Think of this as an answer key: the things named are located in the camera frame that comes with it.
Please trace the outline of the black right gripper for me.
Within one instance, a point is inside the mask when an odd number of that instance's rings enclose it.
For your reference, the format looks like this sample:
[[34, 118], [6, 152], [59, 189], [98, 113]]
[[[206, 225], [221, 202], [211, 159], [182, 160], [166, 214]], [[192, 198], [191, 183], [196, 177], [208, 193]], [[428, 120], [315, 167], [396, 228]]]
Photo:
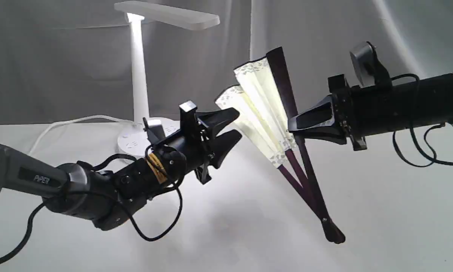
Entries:
[[[350, 139], [353, 150], [366, 150], [367, 144], [358, 127], [354, 113], [353, 87], [350, 87], [344, 74], [330, 76], [326, 96], [314, 107], [291, 117], [288, 129], [294, 136], [304, 139], [328, 141], [338, 145], [347, 144]], [[334, 115], [341, 129], [321, 128], [334, 124]]]

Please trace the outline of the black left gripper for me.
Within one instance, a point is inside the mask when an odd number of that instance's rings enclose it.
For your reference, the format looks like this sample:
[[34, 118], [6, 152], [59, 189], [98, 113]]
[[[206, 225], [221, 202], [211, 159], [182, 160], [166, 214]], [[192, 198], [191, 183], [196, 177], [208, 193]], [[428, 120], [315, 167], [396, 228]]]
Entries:
[[188, 100], [179, 105], [180, 127], [162, 143], [182, 153], [186, 158], [184, 174], [195, 172], [201, 184], [211, 180], [208, 165], [219, 169], [228, 153], [242, 139], [237, 130], [230, 130], [214, 139], [212, 148], [209, 136], [216, 136], [234, 122], [240, 112], [233, 107], [211, 112], [198, 112], [196, 104]]

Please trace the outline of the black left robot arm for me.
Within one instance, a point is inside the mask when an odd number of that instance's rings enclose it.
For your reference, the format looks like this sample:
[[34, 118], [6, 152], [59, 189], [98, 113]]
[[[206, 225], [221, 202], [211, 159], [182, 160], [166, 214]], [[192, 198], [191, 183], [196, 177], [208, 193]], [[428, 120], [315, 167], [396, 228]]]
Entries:
[[114, 154], [96, 166], [78, 161], [53, 167], [0, 144], [0, 192], [40, 196], [52, 212], [92, 221], [103, 231], [114, 229], [149, 200], [176, 190], [190, 172], [202, 184], [209, 182], [208, 167], [219, 169], [242, 138], [237, 130], [222, 133], [240, 116], [233, 107], [198, 113], [186, 102], [179, 109], [179, 129], [169, 136], [161, 124], [143, 120], [140, 131], [149, 144], [138, 159]]

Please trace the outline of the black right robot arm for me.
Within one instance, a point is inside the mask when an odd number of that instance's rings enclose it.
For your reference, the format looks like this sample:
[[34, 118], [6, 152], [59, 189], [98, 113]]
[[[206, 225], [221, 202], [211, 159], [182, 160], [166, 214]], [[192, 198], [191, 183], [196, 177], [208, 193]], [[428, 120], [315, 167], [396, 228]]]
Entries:
[[344, 74], [328, 78], [330, 94], [291, 117], [294, 136], [366, 150], [366, 137], [420, 126], [453, 124], [453, 72], [382, 88], [349, 86]]

